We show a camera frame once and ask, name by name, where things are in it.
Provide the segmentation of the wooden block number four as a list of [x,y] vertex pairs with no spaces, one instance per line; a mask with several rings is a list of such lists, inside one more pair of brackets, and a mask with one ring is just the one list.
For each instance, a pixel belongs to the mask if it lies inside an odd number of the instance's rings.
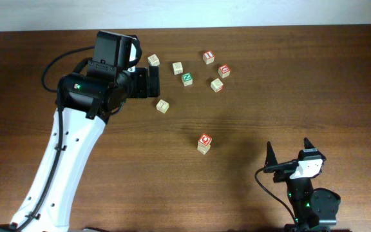
[[166,111],[169,109],[169,103],[163,99],[160,99],[156,105],[156,109],[162,113],[166,113]]

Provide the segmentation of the wooden block blue D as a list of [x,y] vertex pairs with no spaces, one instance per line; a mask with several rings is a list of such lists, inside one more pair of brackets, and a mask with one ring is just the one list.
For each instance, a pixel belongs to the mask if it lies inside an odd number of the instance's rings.
[[198,145],[199,146],[209,146],[212,142],[212,138],[208,136],[207,134],[203,133],[202,136],[198,140]]

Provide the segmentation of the wooden block pineapple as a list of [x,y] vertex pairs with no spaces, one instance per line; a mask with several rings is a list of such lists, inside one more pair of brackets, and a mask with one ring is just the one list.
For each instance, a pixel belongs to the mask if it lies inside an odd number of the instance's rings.
[[211,148],[210,145],[208,145],[208,146],[198,145],[197,146],[198,151],[201,152],[203,155],[205,155],[210,150],[210,148]]

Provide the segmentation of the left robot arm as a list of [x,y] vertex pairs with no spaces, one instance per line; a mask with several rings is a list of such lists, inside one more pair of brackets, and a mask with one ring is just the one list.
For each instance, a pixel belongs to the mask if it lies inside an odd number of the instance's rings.
[[91,49],[92,57],[60,78],[43,159],[26,198],[0,231],[69,230],[82,173],[110,117],[129,98],[160,95],[158,67],[137,67],[142,49],[136,35],[99,31]]

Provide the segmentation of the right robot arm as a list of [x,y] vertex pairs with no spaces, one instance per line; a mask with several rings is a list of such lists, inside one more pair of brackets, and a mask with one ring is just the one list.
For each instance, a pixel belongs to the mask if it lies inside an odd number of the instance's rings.
[[273,182],[287,185],[294,222],[285,231],[329,231],[337,223],[341,197],[325,188],[314,188],[312,179],[321,174],[326,157],[307,139],[298,158],[279,163],[270,142],[263,172],[273,173]]

